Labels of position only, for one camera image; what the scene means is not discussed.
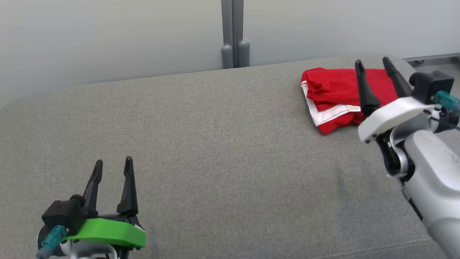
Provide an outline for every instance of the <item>gray fabric upholstery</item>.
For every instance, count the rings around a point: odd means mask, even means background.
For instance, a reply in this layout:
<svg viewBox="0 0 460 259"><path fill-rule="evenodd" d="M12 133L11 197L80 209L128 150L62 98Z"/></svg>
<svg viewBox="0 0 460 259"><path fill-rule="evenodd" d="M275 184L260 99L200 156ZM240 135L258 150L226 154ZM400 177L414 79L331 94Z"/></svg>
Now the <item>gray fabric upholstery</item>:
<svg viewBox="0 0 460 259"><path fill-rule="evenodd" d="M375 143L309 119L306 69L374 54L63 88L0 110L1 258L33 258L40 219L104 161L114 213L132 156L147 247L131 258L444 258ZM414 70L392 58L408 78ZM459 134L448 144L460 152Z"/></svg>

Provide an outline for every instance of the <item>white wall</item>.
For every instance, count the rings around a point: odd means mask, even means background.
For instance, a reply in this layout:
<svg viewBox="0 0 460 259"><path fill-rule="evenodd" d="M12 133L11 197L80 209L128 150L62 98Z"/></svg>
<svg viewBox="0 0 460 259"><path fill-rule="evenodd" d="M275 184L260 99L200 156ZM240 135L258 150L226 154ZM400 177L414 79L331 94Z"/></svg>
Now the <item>white wall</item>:
<svg viewBox="0 0 460 259"><path fill-rule="evenodd" d="M216 0L0 0L0 107L54 87L221 69Z"/></svg>
<svg viewBox="0 0 460 259"><path fill-rule="evenodd" d="M247 0L250 64L356 52L460 52L459 0Z"/></svg>

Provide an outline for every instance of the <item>clothing tag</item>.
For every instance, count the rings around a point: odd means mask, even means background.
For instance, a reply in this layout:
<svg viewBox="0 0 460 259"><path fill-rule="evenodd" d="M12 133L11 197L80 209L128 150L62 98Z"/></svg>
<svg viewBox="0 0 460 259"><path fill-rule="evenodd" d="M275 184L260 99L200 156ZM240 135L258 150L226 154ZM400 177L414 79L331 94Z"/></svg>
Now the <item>clothing tag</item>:
<svg viewBox="0 0 460 259"><path fill-rule="evenodd" d="M355 105L347 105L347 108L351 112L360 112L361 111L361 107L355 106Z"/></svg>

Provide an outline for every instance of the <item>fabric seam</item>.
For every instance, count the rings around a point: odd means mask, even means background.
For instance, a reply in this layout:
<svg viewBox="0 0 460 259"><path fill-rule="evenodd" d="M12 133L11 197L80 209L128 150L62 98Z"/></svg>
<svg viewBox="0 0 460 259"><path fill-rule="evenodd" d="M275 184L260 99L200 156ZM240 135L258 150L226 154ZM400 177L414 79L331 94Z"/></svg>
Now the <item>fabric seam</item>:
<svg viewBox="0 0 460 259"><path fill-rule="evenodd" d="M396 245L400 245L400 244L409 244L409 243L414 243L414 242L417 242L417 241L425 241L425 240L429 240L429 239L431 239L431 238L410 240L410 241L406 241L406 242L395 243L395 244L391 244L391 245L378 246L378 247L370 247L370 248L355 250L355 251L351 251L351 252L344 252L344 253L336 253L336 254L330 254L330 255L323 255L323 256L313 257L313 258L310 258L310 259L327 258L327 257L331 257L331 256L336 256L336 255L342 255L342 254L348 254L348 253L356 253L356 252L361 252L361 251L366 251L366 250L371 250L371 249L376 249L376 248L391 247L391 246L396 246Z"/></svg>
<svg viewBox="0 0 460 259"><path fill-rule="evenodd" d="M345 256L345 257L339 257L339 258L337 258L337 259L344 259L344 258L356 257L356 256L361 256L361 255L365 255L365 254L369 254L369 253L380 253L380 252L384 252L384 251L388 251L388 250L400 249L400 248L405 248L405 247L421 246L421 245L426 245L426 244L430 244L430 243L434 243L434 241L428 241L428 242L423 242L423 243L408 245L408 246L404 246L404 247L392 247L392 248L383 249L383 250L379 250L379 251L372 251L372 252L367 252L367 253L354 254L354 255L349 255L349 256Z"/></svg>

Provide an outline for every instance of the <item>teal connector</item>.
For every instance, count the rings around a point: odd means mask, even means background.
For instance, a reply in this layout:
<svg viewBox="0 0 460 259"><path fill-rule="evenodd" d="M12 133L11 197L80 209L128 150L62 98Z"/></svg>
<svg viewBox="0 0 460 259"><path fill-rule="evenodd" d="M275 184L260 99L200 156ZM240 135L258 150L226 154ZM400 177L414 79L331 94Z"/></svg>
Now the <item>teal connector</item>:
<svg viewBox="0 0 460 259"><path fill-rule="evenodd" d="M460 114L460 100L453 97L446 91L439 91L434 95L434 102L442 105L444 108L455 114Z"/></svg>
<svg viewBox="0 0 460 259"><path fill-rule="evenodd" d="M35 257L37 259L50 258L54 249L64 240L66 235L67 231L64 226L55 226L41 243L42 248L40 248Z"/></svg>

